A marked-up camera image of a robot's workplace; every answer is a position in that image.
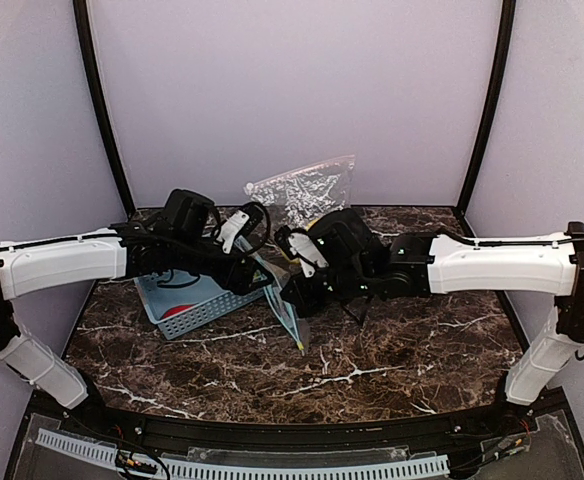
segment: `curved black frame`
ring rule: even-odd
[[[110,170],[112,171],[114,183],[119,192],[119,198],[121,199],[125,213],[128,217],[132,217],[136,212],[136,206],[134,205],[130,185],[125,177],[123,163],[121,162],[121,156],[116,146],[112,123],[110,122],[105,96],[103,95],[103,86],[101,85],[101,77],[99,76],[99,67],[96,61],[94,42],[92,40],[87,0],[73,0],[73,4],[76,30],[81,47],[81,56],[83,57],[83,67],[88,80],[90,96],[92,97],[94,114],[96,115],[99,131],[101,132],[103,147],[105,148]]]
[[[496,113],[496,107],[499,103],[499,95],[501,94],[501,85],[503,84],[503,76],[505,74],[505,65],[508,60],[508,51],[510,50],[510,39],[512,37],[512,27],[514,26],[514,11],[516,9],[516,0],[503,0],[501,7],[501,22],[499,24],[499,33],[496,39],[496,49],[494,51],[494,61],[492,63],[492,73],[490,74],[490,82],[488,83],[488,91],[485,96],[485,104],[483,105],[483,113],[481,114],[481,123],[479,123],[479,130],[476,134],[474,142],[474,149],[470,157],[470,165],[465,174],[465,181],[461,189],[461,195],[456,208],[461,215],[465,213],[470,205],[472,193],[476,186],[476,181],[479,177],[483,157],[485,156],[485,149],[490,138],[490,131],[492,130],[492,122]]]
[[[114,177],[119,192],[119,198],[121,199],[121,203],[123,203],[126,213],[131,217],[136,212],[136,206],[134,204],[134,199],[132,198],[129,183],[125,176],[121,156],[119,155],[114,138],[105,97],[103,95],[103,86],[101,84],[101,77],[99,75],[96,52],[94,50],[94,42],[92,39],[92,30],[90,28],[87,0],[73,0],[73,4],[77,34],[81,46],[81,54],[83,56],[85,75],[92,96],[92,104],[94,105],[94,113],[99,123],[103,146],[105,147],[112,176]],[[485,149],[490,137],[496,107],[499,102],[503,75],[505,73],[505,66],[510,48],[510,39],[512,37],[512,27],[514,26],[515,8],[516,0],[503,0],[501,7],[501,21],[499,24],[499,32],[494,52],[494,61],[492,63],[492,72],[488,83],[481,122],[479,124],[474,149],[463,182],[461,195],[459,196],[457,205],[453,207],[456,208],[462,216],[465,215],[472,198],[472,192],[474,191],[479,171],[481,170],[481,164],[483,163]]]

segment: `plastic bag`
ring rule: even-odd
[[[326,213],[350,206],[354,164],[354,155],[333,158],[248,183],[244,190],[252,200],[272,207],[276,228],[306,228]]]

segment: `clear plastic sheet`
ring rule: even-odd
[[[474,480],[584,480],[583,466],[574,436],[563,410],[537,417],[538,431],[532,432],[527,451],[481,468]],[[503,443],[520,438],[508,437]],[[482,443],[483,451],[494,441]]]
[[[384,447],[340,452],[249,452],[191,447],[189,462],[258,468],[322,468],[373,465],[408,460],[407,447]]]
[[[252,248],[250,242],[245,238],[239,237],[235,240],[235,245],[237,245],[241,250],[246,251]],[[290,336],[296,342],[297,347],[303,355],[305,355],[306,348],[308,347],[309,338],[304,337],[303,332],[300,329],[299,318],[296,315],[296,310],[292,305],[284,302],[281,298],[281,290],[283,286],[287,283],[290,278],[290,274],[276,265],[267,262],[258,253],[252,254],[252,257],[268,269],[272,275],[274,275],[274,283],[263,288],[265,298],[272,309],[272,312],[276,318],[281,322],[281,325],[285,327]]]
[[[305,228],[328,212],[350,206],[354,164],[354,155],[333,158],[248,183],[244,190],[252,200],[271,207],[275,228]]]

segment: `marble surface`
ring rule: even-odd
[[[387,242],[400,232],[459,230],[448,208],[361,210]],[[363,328],[334,306],[309,326],[302,356],[260,300],[166,341],[132,282],[101,283],[67,360],[117,408],[229,422],[341,423],[489,404],[521,355],[492,292],[377,300]]]

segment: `blue plastic tray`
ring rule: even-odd
[[[158,281],[167,279],[167,274],[148,275],[134,281],[150,322],[159,327],[168,340],[216,320],[263,296],[263,289],[244,296],[235,295],[223,290],[212,278],[205,276],[201,276],[194,285],[182,289],[166,289],[157,286]],[[170,283],[181,284],[192,280],[194,277],[188,273],[175,270],[174,278]],[[166,315],[170,310],[174,311],[182,307],[187,309]]]

